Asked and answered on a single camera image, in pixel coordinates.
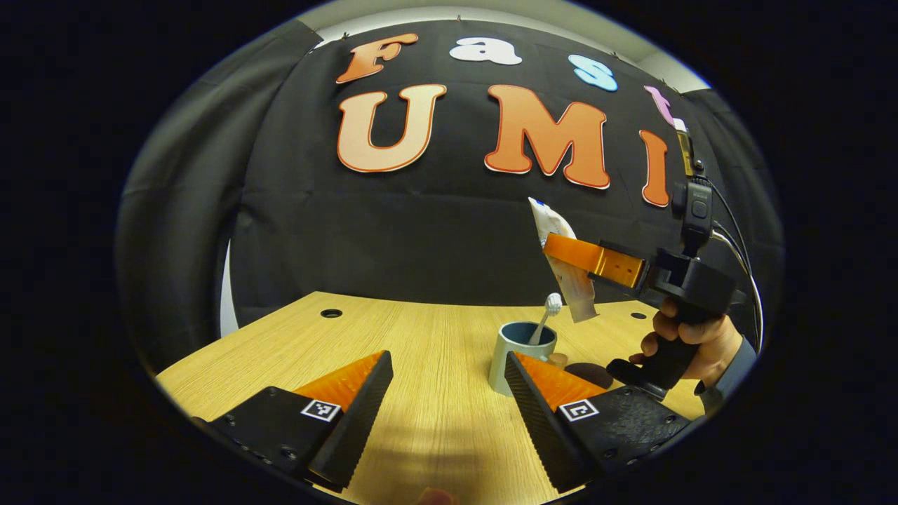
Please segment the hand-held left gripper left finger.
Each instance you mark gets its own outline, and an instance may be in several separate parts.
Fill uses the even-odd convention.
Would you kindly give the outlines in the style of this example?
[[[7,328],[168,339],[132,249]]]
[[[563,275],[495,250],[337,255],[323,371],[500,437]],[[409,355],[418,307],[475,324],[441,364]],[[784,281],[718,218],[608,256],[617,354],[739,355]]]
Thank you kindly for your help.
[[[349,487],[394,378],[378,351],[290,391],[263,387],[211,421],[194,422],[245,457],[302,485]]]

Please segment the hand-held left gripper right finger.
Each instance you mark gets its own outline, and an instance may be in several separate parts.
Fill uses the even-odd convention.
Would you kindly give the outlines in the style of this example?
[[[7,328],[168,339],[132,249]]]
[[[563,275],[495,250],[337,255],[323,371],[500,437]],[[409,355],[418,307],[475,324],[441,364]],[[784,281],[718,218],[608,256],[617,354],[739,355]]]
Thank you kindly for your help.
[[[560,493],[629,472],[691,422],[638,388],[607,390],[516,351],[507,352],[504,377]]]

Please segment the blue cup with cork handle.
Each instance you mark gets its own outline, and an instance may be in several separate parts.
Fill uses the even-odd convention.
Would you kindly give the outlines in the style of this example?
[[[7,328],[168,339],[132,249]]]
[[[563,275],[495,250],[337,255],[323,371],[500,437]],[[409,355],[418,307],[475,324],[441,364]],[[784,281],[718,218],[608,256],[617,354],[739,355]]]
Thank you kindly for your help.
[[[538,342],[530,344],[538,323],[529,321],[512,321],[498,329],[496,346],[488,374],[490,387],[499,394],[511,398],[513,396],[506,380],[506,360],[508,352],[522,353],[531,358],[549,362],[549,356],[555,352],[558,333],[548,325],[542,328]]]

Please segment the white toothpaste tube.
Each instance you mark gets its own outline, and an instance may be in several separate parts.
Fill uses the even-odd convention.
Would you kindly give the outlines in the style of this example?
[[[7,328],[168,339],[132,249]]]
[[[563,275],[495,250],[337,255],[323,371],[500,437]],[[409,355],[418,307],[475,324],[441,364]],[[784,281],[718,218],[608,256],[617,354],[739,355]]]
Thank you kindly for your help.
[[[575,238],[573,228],[564,217],[535,198],[529,197],[527,201],[535,218],[537,236],[542,247],[547,243],[549,234]],[[561,297],[570,307],[572,321],[581,323],[596,317],[596,289],[587,272],[552,257],[548,257],[547,262],[557,281]]]

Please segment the white toothbrush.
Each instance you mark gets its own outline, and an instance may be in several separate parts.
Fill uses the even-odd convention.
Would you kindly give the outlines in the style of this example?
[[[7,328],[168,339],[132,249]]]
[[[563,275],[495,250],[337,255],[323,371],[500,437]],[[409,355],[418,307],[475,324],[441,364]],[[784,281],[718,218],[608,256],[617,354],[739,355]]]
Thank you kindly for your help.
[[[543,304],[543,314],[541,320],[535,327],[532,333],[530,333],[530,338],[527,342],[528,345],[537,346],[541,344],[541,338],[543,329],[545,329],[545,325],[547,321],[553,317],[557,316],[559,312],[561,312],[561,308],[563,307],[563,300],[561,294],[558,292],[552,292],[545,298]]]

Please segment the dark brown round coaster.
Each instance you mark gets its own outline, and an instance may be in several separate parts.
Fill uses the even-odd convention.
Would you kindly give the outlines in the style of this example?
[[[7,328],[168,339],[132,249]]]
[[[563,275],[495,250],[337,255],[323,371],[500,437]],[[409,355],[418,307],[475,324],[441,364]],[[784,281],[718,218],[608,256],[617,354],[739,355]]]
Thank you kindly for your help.
[[[595,363],[572,363],[565,367],[565,371],[605,390],[615,383],[606,368]]]

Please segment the wooden desktop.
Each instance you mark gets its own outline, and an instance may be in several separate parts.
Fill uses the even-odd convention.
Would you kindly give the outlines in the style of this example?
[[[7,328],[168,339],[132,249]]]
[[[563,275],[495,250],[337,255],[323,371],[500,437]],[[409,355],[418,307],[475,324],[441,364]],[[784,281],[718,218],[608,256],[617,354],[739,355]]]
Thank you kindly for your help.
[[[304,487],[308,501],[411,505],[427,487],[461,505],[586,499],[549,482],[511,397],[488,384],[498,330],[542,307],[446,306],[314,292],[210,343],[157,375],[210,421],[266,386],[295,390],[378,351],[391,384],[350,486]]]

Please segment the black backdrop cloth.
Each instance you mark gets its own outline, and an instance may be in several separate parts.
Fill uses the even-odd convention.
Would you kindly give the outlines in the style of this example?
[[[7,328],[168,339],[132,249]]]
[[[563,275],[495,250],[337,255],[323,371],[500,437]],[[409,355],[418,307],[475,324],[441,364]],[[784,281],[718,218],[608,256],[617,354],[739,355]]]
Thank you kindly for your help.
[[[609,52],[480,20],[393,22],[322,42],[298,20],[237,49],[161,116],[116,224],[126,326],[155,372],[305,295],[535,306],[555,290],[529,198],[575,233],[677,246],[670,119],[742,233],[765,332],[783,302],[768,164],[714,90]]]

